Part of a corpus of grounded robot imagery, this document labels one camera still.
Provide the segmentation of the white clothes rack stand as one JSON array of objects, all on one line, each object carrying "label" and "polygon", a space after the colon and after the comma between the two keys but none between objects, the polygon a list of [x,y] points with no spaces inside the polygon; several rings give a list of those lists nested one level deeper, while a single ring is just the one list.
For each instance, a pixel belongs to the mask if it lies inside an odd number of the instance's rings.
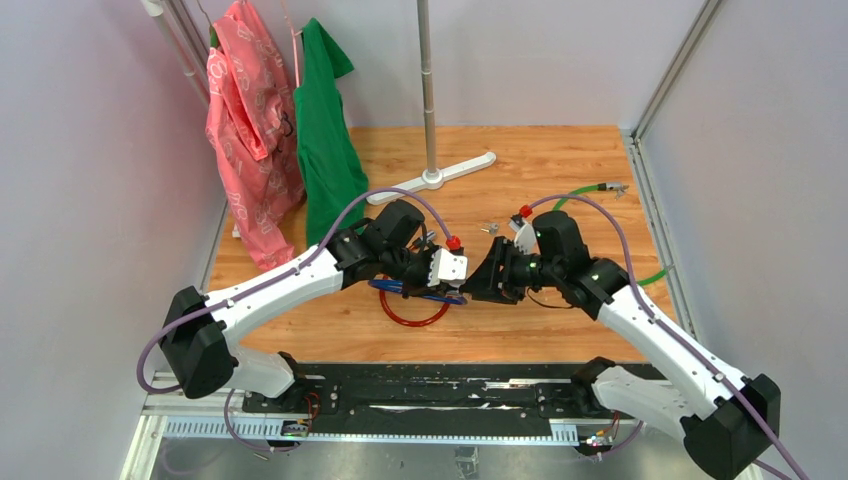
[{"label": "white clothes rack stand", "polygon": [[497,160],[496,154],[492,151],[488,151],[480,156],[467,159],[445,168],[440,168],[438,166],[428,1],[418,0],[416,2],[416,17],[420,54],[420,77],[422,83],[426,168],[418,177],[395,185],[395,190],[378,192],[369,195],[367,197],[367,202],[371,205],[381,205],[394,201],[402,196],[406,196],[406,191],[415,193],[423,190],[438,190],[445,183],[451,180],[470,175],[494,165]]}]

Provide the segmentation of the aluminium frame rail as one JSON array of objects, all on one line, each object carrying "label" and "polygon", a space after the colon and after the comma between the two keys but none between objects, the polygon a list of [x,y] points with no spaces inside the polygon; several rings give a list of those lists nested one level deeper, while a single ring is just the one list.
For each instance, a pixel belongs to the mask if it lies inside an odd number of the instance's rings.
[{"label": "aluminium frame rail", "polygon": [[655,418],[584,400],[579,366],[303,366],[279,398],[148,398],[124,479],[702,479]]}]

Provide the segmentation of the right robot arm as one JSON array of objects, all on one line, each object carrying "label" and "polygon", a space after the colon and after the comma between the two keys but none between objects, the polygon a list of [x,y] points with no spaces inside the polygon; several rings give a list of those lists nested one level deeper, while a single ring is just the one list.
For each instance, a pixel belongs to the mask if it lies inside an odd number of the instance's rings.
[{"label": "right robot arm", "polygon": [[528,290],[551,287],[569,306],[617,332],[667,381],[661,386],[597,357],[571,382],[584,417],[605,409],[629,415],[678,440],[713,479],[734,479],[777,438],[781,390],[716,357],[657,307],[628,272],[593,257],[577,222],[563,211],[531,223],[536,252],[499,236],[460,290],[475,301],[516,304]]}]

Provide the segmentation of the green t-shirt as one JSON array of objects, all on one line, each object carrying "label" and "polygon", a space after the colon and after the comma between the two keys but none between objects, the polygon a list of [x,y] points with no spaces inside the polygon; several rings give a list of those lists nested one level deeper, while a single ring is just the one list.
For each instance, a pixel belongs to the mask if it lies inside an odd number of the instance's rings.
[{"label": "green t-shirt", "polygon": [[315,18],[301,31],[303,66],[295,89],[297,158],[306,199],[305,236],[318,244],[348,204],[369,189],[352,143],[337,80],[354,65]]}]

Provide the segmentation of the pink patterned garment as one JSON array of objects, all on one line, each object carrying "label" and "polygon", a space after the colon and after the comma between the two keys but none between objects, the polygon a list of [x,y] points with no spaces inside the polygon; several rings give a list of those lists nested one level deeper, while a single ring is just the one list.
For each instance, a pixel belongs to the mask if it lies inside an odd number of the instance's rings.
[{"label": "pink patterned garment", "polygon": [[279,228],[305,197],[293,95],[279,49],[248,1],[213,24],[206,136],[241,241],[261,270],[294,256]]}]

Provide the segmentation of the red cable lock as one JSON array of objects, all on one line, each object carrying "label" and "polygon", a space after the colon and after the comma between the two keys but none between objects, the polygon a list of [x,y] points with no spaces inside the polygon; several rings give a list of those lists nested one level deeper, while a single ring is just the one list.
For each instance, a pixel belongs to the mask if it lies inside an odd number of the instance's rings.
[{"label": "red cable lock", "polygon": [[378,291],[380,308],[393,323],[421,329],[439,322],[452,307],[451,304],[423,298],[404,298],[399,293]]}]

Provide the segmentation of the blue cable lock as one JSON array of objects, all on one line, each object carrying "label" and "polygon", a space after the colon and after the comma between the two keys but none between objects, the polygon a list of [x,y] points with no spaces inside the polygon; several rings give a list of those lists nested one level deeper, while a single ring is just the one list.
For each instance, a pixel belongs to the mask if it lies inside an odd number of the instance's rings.
[{"label": "blue cable lock", "polygon": [[393,279],[372,279],[368,281],[368,285],[383,292],[399,294],[403,298],[424,298],[450,305],[466,305],[468,303],[468,300],[456,289],[409,287],[405,286],[400,280]]}]

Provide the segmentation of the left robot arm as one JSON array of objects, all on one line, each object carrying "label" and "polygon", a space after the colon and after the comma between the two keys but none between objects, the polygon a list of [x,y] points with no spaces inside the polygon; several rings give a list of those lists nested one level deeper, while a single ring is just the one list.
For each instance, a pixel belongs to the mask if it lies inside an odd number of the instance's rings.
[{"label": "left robot arm", "polygon": [[242,339],[301,304],[380,275],[398,281],[410,296],[446,296],[465,282],[468,259],[457,237],[436,245],[422,212],[395,200],[376,218],[335,227],[302,255],[241,284],[207,294],[193,286],[179,290],[156,342],[185,397],[241,389],[293,413],[307,390],[294,359],[248,349]]}]

